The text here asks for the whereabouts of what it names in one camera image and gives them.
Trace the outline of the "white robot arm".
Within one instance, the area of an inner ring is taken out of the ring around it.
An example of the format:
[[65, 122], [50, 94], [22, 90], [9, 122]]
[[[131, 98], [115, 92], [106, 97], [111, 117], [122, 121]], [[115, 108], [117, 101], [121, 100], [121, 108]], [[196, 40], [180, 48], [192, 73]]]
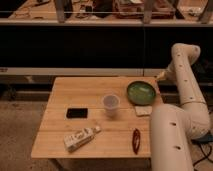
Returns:
[[152, 171], [194, 171], [188, 140], [207, 134], [211, 127], [208, 107], [191, 65], [200, 56], [198, 45], [175, 43], [172, 61], [164, 77], [178, 89], [179, 107], [160, 104], [150, 117], [150, 150]]

